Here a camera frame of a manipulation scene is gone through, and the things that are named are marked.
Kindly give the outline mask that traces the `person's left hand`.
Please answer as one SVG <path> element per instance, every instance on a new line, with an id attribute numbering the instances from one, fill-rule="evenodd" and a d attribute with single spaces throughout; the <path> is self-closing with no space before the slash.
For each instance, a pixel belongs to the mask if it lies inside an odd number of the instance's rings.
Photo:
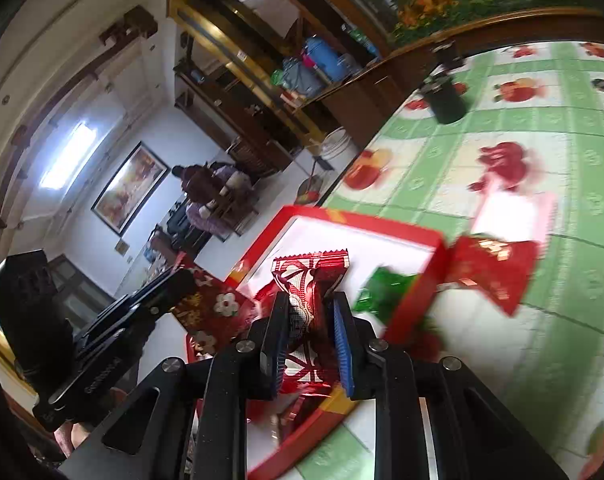
<path id="1" fill-rule="evenodd" d="M 54 431 L 54 438 L 63 452 L 69 457 L 89 436 L 93 427 L 81 422 L 65 422 Z"/>

